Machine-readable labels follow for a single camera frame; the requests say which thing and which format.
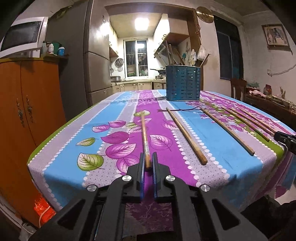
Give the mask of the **bamboo chopstick dark tip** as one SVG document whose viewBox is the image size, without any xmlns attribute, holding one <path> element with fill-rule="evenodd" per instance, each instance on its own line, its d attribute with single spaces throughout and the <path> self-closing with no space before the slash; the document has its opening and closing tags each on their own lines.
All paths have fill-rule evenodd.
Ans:
<svg viewBox="0 0 296 241">
<path fill-rule="evenodd" d="M 247 116 L 249 116 L 252 120 L 254 120 L 256 123 L 259 123 L 261 128 L 263 130 L 265 130 L 266 132 L 268 132 L 272 137 L 275 134 L 275 130 L 271 127 L 269 127 L 267 124 L 265 124 L 263 121 L 261 121 L 260 119 L 258 119 L 257 117 L 251 115 L 250 113 L 246 112 L 245 110 L 243 110 L 242 108 L 238 108 L 240 111 L 242 111 L 244 114 L 246 114 Z"/>
</svg>

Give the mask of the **kitchen range hood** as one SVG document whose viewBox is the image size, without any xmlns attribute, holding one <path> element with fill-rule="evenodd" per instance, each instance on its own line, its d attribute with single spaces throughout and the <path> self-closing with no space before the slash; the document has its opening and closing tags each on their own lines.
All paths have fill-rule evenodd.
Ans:
<svg viewBox="0 0 296 241">
<path fill-rule="evenodd" d="M 158 47 L 158 49 L 154 53 L 154 57 L 160 61 L 162 67 L 166 67 L 169 64 L 167 50 L 165 48 L 164 43 L 160 44 L 160 46 Z"/>
</svg>

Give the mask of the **kitchen window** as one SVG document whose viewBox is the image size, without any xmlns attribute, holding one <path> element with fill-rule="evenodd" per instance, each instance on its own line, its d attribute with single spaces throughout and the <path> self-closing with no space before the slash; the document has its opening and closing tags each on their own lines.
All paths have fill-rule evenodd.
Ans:
<svg viewBox="0 0 296 241">
<path fill-rule="evenodd" d="M 148 76 L 147 39 L 125 41 L 126 77 Z"/>
</svg>

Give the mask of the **bamboo chopstick right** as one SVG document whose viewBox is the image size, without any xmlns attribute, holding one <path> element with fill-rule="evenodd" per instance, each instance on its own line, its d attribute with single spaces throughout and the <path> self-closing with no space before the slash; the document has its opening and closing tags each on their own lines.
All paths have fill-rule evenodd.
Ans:
<svg viewBox="0 0 296 241">
<path fill-rule="evenodd" d="M 267 124 L 269 127 L 273 128 L 275 130 L 275 132 L 277 131 L 283 131 L 285 132 L 285 129 L 282 128 L 279 124 L 277 124 L 276 122 L 274 122 L 272 119 L 270 118 L 266 118 L 265 116 L 262 115 L 258 115 L 257 113 L 254 112 L 249 112 L 251 115 L 257 117 L 258 119 L 260 119 L 261 121 L 263 121 L 265 124 Z"/>
</svg>

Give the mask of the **bamboo chopstick centre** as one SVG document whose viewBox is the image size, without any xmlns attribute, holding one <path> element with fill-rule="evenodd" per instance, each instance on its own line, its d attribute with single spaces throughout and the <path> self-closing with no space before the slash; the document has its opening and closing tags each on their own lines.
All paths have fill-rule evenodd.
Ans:
<svg viewBox="0 0 296 241">
<path fill-rule="evenodd" d="M 232 110 L 229 110 L 225 107 L 221 107 L 222 109 L 224 109 L 225 111 L 229 112 L 230 114 L 232 114 L 234 117 L 236 117 L 238 120 L 240 120 L 241 122 L 243 122 L 245 125 L 247 125 L 248 127 L 250 127 L 251 129 L 253 129 L 257 134 L 259 134 L 264 140 L 266 140 L 267 142 L 270 141 L 270 139 L 268 137 L 266 137 L 262 132 L 260 132 L 260 130 L 258 128 L 255 128 L 254 126 L 252 126 L 252 124 L 250 124 L 250 122 L 248 122 L 247 120 L 245 120 L 244 118 L 240 117 L 238 114 L 234 113 Z"/>
</svg>

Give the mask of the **dark wooden side table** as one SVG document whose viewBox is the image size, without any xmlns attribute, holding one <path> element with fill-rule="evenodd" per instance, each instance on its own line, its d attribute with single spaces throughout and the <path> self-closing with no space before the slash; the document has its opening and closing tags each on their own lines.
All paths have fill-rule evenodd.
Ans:
<svg viewBox="0 0 296 241">
<path fill-rule="evenodd" d="M 257 109 L 270 114 L 295 131 L 295 112 L 292 112 L 273 101 L 250 94 L 245 94 L 244 101 Z"/>
</svg>

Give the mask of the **red jar on table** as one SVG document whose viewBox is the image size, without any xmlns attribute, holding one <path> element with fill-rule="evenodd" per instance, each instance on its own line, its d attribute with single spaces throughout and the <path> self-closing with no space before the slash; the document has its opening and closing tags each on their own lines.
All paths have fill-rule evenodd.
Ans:
<svg viewBox="0 0 296 241">
<path fill-rule="evenodd" d="M 264 95 L 272 95 L 273 91 L 270 85 L 266 84 L 264 89 L 263 89 Z"/>
</svg>

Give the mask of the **pink cloth on table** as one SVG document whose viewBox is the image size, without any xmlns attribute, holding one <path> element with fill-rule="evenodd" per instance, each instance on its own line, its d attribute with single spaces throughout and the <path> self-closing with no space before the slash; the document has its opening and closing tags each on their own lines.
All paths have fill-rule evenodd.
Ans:
<svg viewBox="0 0 296 241">
<path fill-rule="evenodd" d="M 250 95 L 253 95 L 253 96 L 258 96 L 258 97 L 261 97 L 261 98 L 266 98 L 266 95 L 263 94 L 262 92 L 258 91 L 258 90 L 249 90 L 249 94 Z"/>
</svg>

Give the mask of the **floral striped tablecloth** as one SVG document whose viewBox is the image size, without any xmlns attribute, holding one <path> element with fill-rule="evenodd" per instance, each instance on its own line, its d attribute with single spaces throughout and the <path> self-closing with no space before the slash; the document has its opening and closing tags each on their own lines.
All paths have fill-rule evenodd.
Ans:
<svg viewBox="0 0 296 241">
<path fill-rule="evenodd" d="M 31 154 L 28 169 L 37 188 L 55 208 L 65 206 L 90 184 L 109 185 L 138 163 L 143 151 L 140 114 L 144 111 L 151 153 L 187 184 L 220 189 L 237 208 L 244 209 L 274 192 L 282 196 L 295 177 L 295 156 L 260 128 L 269 142 L 221 107 L 272 116 L 225 95 L 203 91 L 199 101 L 168 101 L 165 90 L 116 93 L 86 109 L 43 141 Z M 202 165 L 169 113 L 169 108 L 208 162 Z M 251 156 L 229 133 L 200 108 L 222 121 L 254 151 Z"/>
</svg>

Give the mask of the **dark wooden chair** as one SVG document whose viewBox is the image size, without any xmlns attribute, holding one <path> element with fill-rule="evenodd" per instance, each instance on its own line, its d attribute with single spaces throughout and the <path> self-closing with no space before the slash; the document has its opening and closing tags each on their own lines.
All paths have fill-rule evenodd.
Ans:
<svg viewBox="0 0 296 241">
<path fill-rule="evenodd" d="M 247 81 L 244 79 L 232 78 L 230 80 L 230 84 L 231 84 L 231 97 L 239 101 L 244 101 Z"/>
</svg>

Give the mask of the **blue perforated utensil holder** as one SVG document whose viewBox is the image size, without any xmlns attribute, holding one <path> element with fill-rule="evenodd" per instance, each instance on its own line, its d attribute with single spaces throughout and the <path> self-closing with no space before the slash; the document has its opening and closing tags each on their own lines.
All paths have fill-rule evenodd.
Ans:
<svg viewBox="0 0 296 241">
<path fill-rule="evenodd" d="M 166 66 L 166 98 L 169 101 L 198 101 L 201 69 L 195 66 Z"/>
</svg>

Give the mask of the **black wok on stove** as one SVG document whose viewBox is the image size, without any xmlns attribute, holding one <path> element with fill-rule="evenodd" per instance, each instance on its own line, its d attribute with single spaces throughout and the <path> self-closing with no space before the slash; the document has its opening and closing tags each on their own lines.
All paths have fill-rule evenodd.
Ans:
<svg viewBox="0 0 296 241">
<path fill-rule="evenodd" d="M 159 75 L 166 75 L 166 70 L 165 69 L 152 69 L 151 70 L 155 70 L 158 71 Z"/>
</svg>

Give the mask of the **dark room window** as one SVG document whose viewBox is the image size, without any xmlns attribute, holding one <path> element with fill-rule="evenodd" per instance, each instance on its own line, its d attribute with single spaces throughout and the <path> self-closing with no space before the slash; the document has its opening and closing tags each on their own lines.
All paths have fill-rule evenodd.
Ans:
<svg viewBox="0 0 296 241">
<path fill-rule="evenodd" d="M 220 78 L 231 80 L 243 78 L 243 56 L 238 27 L 218 16 L 214 16 L 217 33 Z"/>
</svg>

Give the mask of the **orange plastic bag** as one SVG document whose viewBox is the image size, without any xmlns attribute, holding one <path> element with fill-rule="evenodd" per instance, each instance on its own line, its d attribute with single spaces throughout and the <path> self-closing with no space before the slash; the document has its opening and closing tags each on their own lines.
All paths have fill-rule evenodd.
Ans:
<svg viewBox="0 0 296 241">
<path fill-rule="evenodd" d="M 56 215 L 56 211 L 48 204 L 48 202 L 42 197 L 38 197 L 35 200 L 34 211 L 39 216 L 39 227 L 48 222 L 53 216 Z"/>
</svg>

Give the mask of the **white plastic bag hanging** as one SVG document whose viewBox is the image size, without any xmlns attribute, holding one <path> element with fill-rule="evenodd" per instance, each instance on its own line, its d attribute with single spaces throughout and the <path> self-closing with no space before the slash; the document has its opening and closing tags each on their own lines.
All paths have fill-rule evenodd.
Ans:
<svg viewBox="0 0 296 241">
<path fill-rule="evenodd" d="M 206 58 L 206 56 L 207 56 L 207 51 L 204 48 L 204 46 L 201 45 L 200 48 L 199 48 L 199 50 L 198 50 L 198 53 L 197 53 L 197 59 L 200 60 L 200 61 L 204 61 L 204 59 Z"/>
</svg>

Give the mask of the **orange wooden cabinet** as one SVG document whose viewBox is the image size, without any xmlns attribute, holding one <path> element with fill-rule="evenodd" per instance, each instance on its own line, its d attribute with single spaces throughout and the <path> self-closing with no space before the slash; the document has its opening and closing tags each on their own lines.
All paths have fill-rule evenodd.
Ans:
<svg viewBox="0 0 296 241">
<path fill-rule="evenodd" d="M 59 57 L 1 60 L 1 196 L 33 225 L 40 193 L 27 161 L 66 123 L 59 81 L 64 62 Z"/>
</svg>

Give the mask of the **blue lidded jar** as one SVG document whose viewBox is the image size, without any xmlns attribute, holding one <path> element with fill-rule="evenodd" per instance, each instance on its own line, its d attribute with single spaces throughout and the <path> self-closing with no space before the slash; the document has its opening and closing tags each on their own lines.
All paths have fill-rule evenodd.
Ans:
<svg viewBox="0 0 296 241">
<path fill-rule="evenodd" d="M 65 48 L 59 47 L 58 49 L 58 56 L 64 56 L 65 55 Z"/>
</svg>

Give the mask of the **green cup on cabinet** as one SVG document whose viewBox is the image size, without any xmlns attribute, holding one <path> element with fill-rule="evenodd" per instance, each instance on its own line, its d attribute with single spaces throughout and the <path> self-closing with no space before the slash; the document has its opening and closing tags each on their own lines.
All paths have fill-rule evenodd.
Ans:
<svg viewBox="0 0 296 241">
<path fill-rule="evenodd" d="M 53 46 L 54 46 L 54 55 L 58 55 L 58 49 L 61 47 L 61 44 L 59 42 L 52 42 Z"/>
</svg>

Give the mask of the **white bottle on cabinet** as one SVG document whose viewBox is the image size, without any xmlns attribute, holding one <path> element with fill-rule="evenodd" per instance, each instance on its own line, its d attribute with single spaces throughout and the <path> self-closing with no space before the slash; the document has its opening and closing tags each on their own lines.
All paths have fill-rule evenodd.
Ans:
<svg viewBox="0 0 296 241">
<path fill-rule="evenodd" d="M 54 44 L 53 43 L 51 43 L 48 46 L 48 54 L 54 54 Z"/>
</svg>

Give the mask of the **brown steel refrigerator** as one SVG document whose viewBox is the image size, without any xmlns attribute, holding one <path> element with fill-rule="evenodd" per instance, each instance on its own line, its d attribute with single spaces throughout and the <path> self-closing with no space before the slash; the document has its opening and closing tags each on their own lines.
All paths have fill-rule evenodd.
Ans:
<svg viewBox="0 0 296 241">
<path fill-rule="evenodd" d="M 49 18 L 46 41 L 67 56 L 59 77 L 66 120 L 112 95 L 109 29 L 102 1 L 77 1 Z"/>
</svg>

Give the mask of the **white microwave oven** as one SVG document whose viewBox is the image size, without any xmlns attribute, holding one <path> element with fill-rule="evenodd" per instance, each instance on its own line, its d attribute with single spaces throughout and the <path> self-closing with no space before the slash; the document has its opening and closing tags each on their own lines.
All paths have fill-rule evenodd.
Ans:
<svg viewBox="0 0 296 241">
<path fill-rule="evenodd" d="M 14 21 L 1 41 L 1 58 L 22 55 L 38 58 L 45 41 L 47 16 Z"/>
</svg>

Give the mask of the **framed wall picture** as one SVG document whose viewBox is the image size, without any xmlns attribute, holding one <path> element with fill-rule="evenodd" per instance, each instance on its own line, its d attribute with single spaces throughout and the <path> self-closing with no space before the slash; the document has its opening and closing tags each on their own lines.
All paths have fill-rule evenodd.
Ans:
<svg viewBox="0 0 296 241">
<path fill-rule="evenodd" d="M 262 29 L 269 49 L 290 47 L 282 24 L 262 25 Z"/>
</svg>

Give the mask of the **brass round wall plate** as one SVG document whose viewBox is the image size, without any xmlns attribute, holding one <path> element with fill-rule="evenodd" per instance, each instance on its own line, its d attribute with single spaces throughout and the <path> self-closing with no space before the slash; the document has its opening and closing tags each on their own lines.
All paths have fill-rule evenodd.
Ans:
<svg viewBox="0 0 296 241">
<path fill-rule="evenodd" d="M 199 6 L 196 8 L 196 13 L 197 16 L 200 20 L 202 20 L 205 23 L 211 24 L 214 21 L 214 16 L 211 12 L 211 10 L 203 7 L 203 6 Z"/>
</svg>

